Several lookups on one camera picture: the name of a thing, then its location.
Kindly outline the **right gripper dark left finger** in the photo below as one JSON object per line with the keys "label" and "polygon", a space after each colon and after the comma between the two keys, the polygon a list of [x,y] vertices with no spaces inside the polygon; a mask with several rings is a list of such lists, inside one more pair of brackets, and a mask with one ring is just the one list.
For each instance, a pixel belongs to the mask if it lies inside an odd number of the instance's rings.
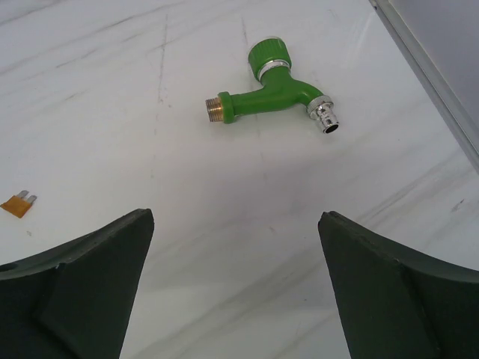
{"label": "right gripper dark left finger", "polygon": [[119,358],[153,231],[136,209],[1,265],[1,357]]}

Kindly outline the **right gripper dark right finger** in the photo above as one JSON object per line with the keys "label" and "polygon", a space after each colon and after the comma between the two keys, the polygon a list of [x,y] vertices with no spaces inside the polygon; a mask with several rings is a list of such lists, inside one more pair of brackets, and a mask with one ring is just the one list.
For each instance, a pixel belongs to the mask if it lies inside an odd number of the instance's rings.
{"label": "right gripper dark right finger", "polygon": [[318,223],[352,358],[477,358],[478,272],[337,212]]}

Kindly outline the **orange blade fuse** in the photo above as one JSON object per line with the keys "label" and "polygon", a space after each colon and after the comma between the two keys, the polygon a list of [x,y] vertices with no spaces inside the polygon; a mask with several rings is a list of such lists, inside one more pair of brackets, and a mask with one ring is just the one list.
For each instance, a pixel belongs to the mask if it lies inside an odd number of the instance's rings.
{"label": "orange blade fuse", "polygon": [[4,202],[1,205],[1,208],[17,218],[22,218],[27,211],[30,210],[36,199],[36,195],[29,195],[29,191],[22,190],[19,194],[12,196],[9,200]]}

